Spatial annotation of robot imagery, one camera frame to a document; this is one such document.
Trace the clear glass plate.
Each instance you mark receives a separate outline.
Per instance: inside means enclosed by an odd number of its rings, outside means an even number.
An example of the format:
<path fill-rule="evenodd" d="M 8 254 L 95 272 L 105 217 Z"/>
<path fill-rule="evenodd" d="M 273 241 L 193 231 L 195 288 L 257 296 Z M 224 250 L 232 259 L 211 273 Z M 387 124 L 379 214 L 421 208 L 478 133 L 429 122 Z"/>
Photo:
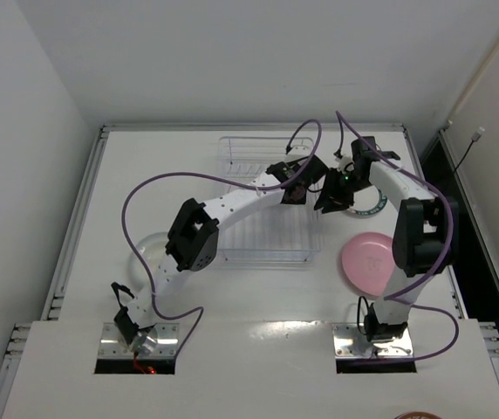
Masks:
<path fill-rule="evenodd" d="M 136 244 L 137 251 L 145 260 L 153 275 L 158 269 L 166 243 L 167 232 L 161 231 L 144 237 Z M 143 264 L 134 253 L 129 256 L 126 272 L 129 283 L 135 291 L 140 291 L 145 285 L 149 284 L 148 275 Z"/>

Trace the metal base plate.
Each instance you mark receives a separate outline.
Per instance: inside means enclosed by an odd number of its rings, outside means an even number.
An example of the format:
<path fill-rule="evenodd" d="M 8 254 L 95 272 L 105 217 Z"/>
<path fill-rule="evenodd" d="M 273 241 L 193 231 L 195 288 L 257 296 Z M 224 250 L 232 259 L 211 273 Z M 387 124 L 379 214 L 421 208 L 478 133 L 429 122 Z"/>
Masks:
<path fill-rule="evenodd" d="M 124 360 L 135 354 L 142 360 L 172 360 L 179 348 L 179 325 L 156 323 L 140 329 L 127 343 L 118 327 L 105 323 L 99 340 L 98 358 L 103 360 Z"/>
<path fill-rule="evenodd" d="M 356 324 L 332 324 L 334 356 L 336 361 L 411 360 L 414 349 L 409 331 L 390 340 L 368 341 Z"/>

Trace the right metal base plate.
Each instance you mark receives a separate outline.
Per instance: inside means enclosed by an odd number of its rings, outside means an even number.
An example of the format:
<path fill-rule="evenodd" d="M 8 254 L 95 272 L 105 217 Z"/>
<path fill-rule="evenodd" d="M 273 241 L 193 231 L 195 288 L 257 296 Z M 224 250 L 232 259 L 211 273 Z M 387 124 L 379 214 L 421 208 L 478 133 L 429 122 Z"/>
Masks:
<path fill-rule="evenodd" d="M 332 324 L 334 356 L 336 361 L 411 360 L 414 349 L 409 331 L 390 340 L 368 341 L 356 324 Z"/>

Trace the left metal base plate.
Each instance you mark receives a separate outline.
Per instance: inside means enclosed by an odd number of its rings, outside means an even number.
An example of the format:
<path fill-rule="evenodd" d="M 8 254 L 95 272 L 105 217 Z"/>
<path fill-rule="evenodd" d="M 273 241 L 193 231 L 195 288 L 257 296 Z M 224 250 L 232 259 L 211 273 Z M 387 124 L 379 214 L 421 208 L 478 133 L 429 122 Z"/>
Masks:
<path fill-rule="evenodd" d="M 179 325 L 156 323 L 140 329 L 127 343 L 118 327 L 105 323 L 99 340 L 98 358 L 103 360 L 124 360 L 135 354 L 142 360 L 172 360 L 179 348 Z"/>

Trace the brown round object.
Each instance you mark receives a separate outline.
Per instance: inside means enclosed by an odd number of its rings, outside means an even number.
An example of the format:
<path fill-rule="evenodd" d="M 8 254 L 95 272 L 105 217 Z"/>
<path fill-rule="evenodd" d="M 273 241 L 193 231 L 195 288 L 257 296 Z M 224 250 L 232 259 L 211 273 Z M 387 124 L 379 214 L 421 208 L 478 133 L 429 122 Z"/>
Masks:
<path fill-rule="evenodd" d="M 399 414 L 394 419 L 441 419 L 441 417 L 427 411 L 414 410 Z"/>

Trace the green rimmed white plate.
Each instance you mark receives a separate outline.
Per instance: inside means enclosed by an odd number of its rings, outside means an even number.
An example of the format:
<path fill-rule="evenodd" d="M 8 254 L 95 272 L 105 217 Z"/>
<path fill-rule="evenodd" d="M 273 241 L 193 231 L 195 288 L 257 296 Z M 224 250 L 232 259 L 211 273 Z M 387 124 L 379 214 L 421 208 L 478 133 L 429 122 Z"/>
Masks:
<path fill-rule="evenodd" d="M 353 205 L 345 213 L 357 217 L 378 215 L 388 204 L 387 197 L 377 188 L 370 186 L 353 195 Z"/>

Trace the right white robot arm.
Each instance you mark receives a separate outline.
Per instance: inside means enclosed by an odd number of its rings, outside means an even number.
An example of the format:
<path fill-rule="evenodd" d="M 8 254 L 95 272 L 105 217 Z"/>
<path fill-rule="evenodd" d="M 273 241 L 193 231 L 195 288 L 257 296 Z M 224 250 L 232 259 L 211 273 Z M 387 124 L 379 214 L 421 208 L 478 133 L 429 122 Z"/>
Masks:
<path fill-rule="evenodd" d="M 395 268 L 363 323 L 367 340 L 392 340 L 404 333 L 410 310 L 428 281 L 455 260 L 458 207 L 401 168 L 393 151 L 380 152 L 373 137 L 358 138 L 351 149 L 352 170 L 327 172 L 315 208 L 324 214 L 347 210 L 356 193 L 374 187 L 398 210 L 392 242 Z"/>

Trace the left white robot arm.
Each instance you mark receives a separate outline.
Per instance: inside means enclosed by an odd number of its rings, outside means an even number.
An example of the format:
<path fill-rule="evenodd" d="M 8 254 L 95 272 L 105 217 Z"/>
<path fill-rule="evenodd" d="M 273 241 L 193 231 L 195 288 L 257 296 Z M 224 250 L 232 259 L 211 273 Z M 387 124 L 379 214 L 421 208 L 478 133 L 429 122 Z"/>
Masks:
<path fill-rule="evenodd" d="M 159 309 L 157 298 L 178 291 L 192 273 L 207 268 L 215 260 L 221 233 L 269 207 L 305 204 L 308 188 L 318 183 L 327 171 L 327 166 L 314 152 L 310 152 L 306 157 L 287 155 L 284 161 L 270 165 L 248 184 L 200 173 L 171 172 L 137 185 L 122 205 L 120 221 L 124 238 L 147 274 L 148 284 L 141 292 L 133 294 L 126 286 L 112 283 L 115 295 L 124 292 L 132 298 L 125 305 L 119 304 L 120 309 L 113 319 L 127 345 L 131 346 L 154 326 L 154 321 L 145 313 L 147 309 L 158 319 L 167 321 L 184 319 L 196 313 L 194 325 L 197 326 L 204 313 L 202 306 L 181 314 L 166 315 Z M 205 178 L 228 184 L 233 189 L 204 202 L 194 198 L 186 200 L 167 232 L 163 257 L 156 271 L 151 271 L 129 234 L 126 219 L 128 206 L 142 188 L 171 177 Z"/>

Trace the pink plate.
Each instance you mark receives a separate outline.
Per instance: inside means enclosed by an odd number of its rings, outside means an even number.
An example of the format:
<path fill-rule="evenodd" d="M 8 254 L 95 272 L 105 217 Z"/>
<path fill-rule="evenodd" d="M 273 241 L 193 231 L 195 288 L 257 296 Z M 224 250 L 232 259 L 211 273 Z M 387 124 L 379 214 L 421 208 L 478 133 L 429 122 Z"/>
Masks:
<path fill-rule="evenodd" d="M 393 239 L 378 232 L 363 232 L 342 248 L 341 267 L 349 283 L 363 294 L 378 297 L 393 274 Z"/>

